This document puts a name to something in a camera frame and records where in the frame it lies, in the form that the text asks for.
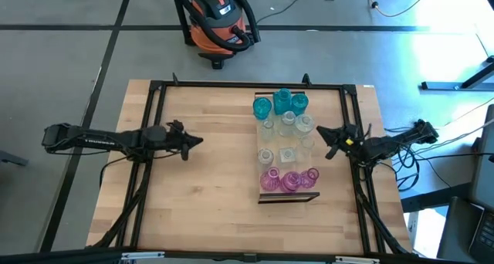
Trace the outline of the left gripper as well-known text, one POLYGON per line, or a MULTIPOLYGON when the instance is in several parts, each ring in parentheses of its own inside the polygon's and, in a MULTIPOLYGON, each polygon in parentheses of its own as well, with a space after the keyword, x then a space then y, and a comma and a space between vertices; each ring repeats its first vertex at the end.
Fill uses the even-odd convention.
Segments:
POLYGON ((187 161, 189 159, 190 149, 199 145, 204 139, 202 137, 188 135, 184 131, 183 123, 178 120, 167 122, 166 125, 169 127, 167 133, 168 150, 178 152, 181 155, 181 159, 187 161))

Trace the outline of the clear flared glass vase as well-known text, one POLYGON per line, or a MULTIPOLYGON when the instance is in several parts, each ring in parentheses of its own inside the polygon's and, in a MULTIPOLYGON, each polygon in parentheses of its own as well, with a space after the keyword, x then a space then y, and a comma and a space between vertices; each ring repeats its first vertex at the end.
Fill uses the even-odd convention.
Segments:
POLYGON ((313 150, 314 144, 314 139, 310 135, 303 136, 299 140, 299 146, 297 148, 298 153, 302 157, 309 157, 313 150))

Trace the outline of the clear swirl glass vase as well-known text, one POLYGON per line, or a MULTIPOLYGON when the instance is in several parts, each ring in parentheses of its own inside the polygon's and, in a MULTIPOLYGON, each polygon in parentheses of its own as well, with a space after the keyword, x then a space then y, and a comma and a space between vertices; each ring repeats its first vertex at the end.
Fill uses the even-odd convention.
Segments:
POLYGON ((303 113, 296 117, 294 126, 294 134, 297 137, 303 137, 314 129, 315 121, 312 116, 303 113))

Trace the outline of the teal round glass vase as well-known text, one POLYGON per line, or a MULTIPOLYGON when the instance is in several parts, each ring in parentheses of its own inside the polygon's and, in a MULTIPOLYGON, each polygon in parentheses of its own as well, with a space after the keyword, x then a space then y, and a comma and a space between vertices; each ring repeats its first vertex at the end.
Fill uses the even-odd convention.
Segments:
POLYGON ((297 93, 291 99, 291 111, 299 116, 303 114, 309 104, 309 99, 305 93, 297 93))

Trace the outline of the round pink swirl vase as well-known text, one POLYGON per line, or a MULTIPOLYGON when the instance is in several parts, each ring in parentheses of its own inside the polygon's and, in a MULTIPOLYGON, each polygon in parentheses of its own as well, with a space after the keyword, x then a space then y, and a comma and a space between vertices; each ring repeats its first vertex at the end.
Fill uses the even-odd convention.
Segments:
POLYGON ((313 188, 319 178, 320 173, 316 168, 309 168, 301 173, 301 186, 303 188, 313 188))

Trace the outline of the clear diamond-cut wide vase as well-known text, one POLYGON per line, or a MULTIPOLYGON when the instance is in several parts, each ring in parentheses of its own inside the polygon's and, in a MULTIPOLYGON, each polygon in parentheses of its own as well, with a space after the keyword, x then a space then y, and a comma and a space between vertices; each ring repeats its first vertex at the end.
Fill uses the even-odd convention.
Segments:
POLYGON ((279 149, 280 164, 293 164, 296 162, 296 151, 293 147, 283 147, 279 149))

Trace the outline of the teal square glass vase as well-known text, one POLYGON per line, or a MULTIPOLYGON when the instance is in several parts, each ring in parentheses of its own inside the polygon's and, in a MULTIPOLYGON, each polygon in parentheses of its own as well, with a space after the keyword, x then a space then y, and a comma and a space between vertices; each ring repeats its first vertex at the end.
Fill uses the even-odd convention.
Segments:
POLYGON ((292 94, 289 89, 282 88, 273 94, 273 105, 276 115, 282 115, 291 110, 292 94))

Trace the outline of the tall pink glass vase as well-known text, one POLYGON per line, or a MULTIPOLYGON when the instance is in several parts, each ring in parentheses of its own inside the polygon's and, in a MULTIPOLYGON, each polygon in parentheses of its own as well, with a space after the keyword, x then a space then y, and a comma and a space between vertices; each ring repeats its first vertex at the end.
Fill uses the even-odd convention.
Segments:
POLYGON ((280 181, 280 189, 284 193, 295 193, 301 185, 301 174, 295 171, 287 172, 280 181))

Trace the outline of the clear ribbed glass vase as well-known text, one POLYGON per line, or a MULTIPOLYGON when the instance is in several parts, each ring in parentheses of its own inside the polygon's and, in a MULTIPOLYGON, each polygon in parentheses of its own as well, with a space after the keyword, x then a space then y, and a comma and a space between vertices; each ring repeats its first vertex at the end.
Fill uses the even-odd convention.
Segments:
POLYGON ((270 142, 275 136, 275 127, 272 120, 263 120, 259 125, 259 133, 265 142, 270 142))

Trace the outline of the clear diamond-pattern jar vase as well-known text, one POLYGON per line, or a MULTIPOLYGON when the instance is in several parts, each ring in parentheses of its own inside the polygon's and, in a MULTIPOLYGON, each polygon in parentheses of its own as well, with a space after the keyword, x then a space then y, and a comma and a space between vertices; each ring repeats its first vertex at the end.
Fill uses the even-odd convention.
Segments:
POLYGON ((270 167, 272 167, 272 163, 274 161, 274 154, 268 148, 262 148, 258 152, 258 168, 261 173, 267 171, 270 167))

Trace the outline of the small teal bottle vase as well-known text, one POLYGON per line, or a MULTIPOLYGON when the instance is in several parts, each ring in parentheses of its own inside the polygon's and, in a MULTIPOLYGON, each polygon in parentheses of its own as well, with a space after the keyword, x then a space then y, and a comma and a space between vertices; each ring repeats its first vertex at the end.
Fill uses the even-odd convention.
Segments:
POLYGON ((271 101, 266 97, 257 97, 252 104, 253 114, 257 120, 265 120, 268 118, 272 109, 271 101))

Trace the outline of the pink flared-mouth glass vase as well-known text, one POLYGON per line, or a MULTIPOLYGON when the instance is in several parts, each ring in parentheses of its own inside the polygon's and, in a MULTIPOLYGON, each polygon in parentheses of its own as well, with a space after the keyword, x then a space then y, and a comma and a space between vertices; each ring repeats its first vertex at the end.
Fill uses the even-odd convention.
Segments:
POLYGON ((280 185, 279 169, 270 167, 262 173, 259 183, 263 191, 275 191, 280 185))

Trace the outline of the silver aluminium extrusion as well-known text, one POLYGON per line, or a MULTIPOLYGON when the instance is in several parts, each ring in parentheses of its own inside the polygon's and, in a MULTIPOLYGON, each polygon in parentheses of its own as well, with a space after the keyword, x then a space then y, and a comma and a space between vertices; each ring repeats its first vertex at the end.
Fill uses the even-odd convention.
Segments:
POLYGON ((165 252, 123 252, 122 261, 134 261, 139 259, 160 259, 165 257, 165 252))
POLYGON ((364 257, 336 256, 333 264, 381 264, 381 261, 364 257))

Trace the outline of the wooden shelf black frame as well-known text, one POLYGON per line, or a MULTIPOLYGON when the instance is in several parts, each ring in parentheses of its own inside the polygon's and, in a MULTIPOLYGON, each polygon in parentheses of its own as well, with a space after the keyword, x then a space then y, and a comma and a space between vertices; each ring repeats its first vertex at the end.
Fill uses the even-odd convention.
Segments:
POLYGON ((267 92, 267 91, 256 91, 254 94, 254 99, 257 97, 266 97, 268 98, 271 103, 272 103, 272 109, 269 113, 269 116, 266 120, 272 120, 274 123, 275 127, 275 136, 270 142, 265 142, 259 133, 259 125, 261 124, 262 120, 257 120, 255 118, 255 124, 256 124, 256 137, 255 137, 255 144, 256 144, 256 153, 255 153, 255 167, 256 167, 256 172, 258 175, 257 182, 259 183, 260 176, 262 173, 259 171, 257 160, 258 160, 258 152, 262 148, 268 148, 270 149, 273 154, 274 154, 274 161, 272 163, 272 167, 276 167, 279 169, 279 178, 283 177, 283 175, 287 172, 290 171, 295 171, 298 173, 302 173, 303 171, 308 170, 309 168, 316 168, 320 176, 316 181, 316 185, 313 188, 303 188, 301 185, 298 189, 297 192, 295 193, 284 193, 279 187, 275 191, 263 191, 260 187, 259 183, 259 195, 257 198, 257 202, 262 205, 262 204, 282 204, 282 203, 294 203, 294 202, 302 202, 302 203, 307 203, 309 201, 312 201, 315 198, 318 198, 320 196, 320 189, 318 184, 321 182, 321 172, 320 169, 317 168, 314 165, 313 161, 313 154, 315 151, 315 144, 313 147, 313 150, 310 154, 309 157, 302 157, 298 153, 298 146, 299 146, 299 140, 302 137, 297 137, 294 134, 294 129, 293 128, 293 134, 288 137, 283 137, 279 134, 279 122, 280 122, 280 117, 282 115, 276 115, 274 111, 274 105, 273 105, 273 94, 275 92, 267 92), (296 151, 296 162, 293 164, 280 164, 278 162, 279 160, 279 149, 283 147, 293 147, 296 151))

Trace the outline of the black table frame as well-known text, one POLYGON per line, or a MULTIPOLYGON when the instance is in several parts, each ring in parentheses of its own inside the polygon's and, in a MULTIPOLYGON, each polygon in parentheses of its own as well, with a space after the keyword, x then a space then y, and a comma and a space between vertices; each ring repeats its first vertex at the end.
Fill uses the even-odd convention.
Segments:
POLYGON ((184 257, 223 252, 274 256, 282 261, 317 256, 362 256, 364 246, 350 161, 326 159, 316 141, 313 164, 321 173, 318 198, 309 202, 261 204, 252 102, 275 83, 167 82, 147 95, 150 82, 131 80, 123 98, 118 130, 142 120, 179 120, 202 142, 183 161, 159 153, 138 234, 140 249, 179 252, 184 257))

